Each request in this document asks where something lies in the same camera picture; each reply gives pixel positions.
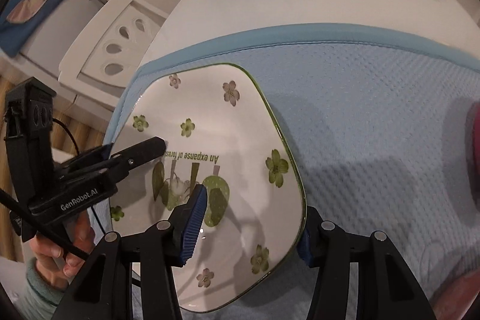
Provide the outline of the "teal sleeve forearm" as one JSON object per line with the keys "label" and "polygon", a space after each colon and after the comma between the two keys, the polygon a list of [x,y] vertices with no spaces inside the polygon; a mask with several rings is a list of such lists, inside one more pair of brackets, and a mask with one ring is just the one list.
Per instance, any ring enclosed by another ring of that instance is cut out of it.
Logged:
{"label": "teal sleeve forearm", "polygon": [[27,263],[26,285],[15,303],[23,319],[50,320],[64,296],[65,288],[54,288],[46,282],[36,267],[36,259]]}

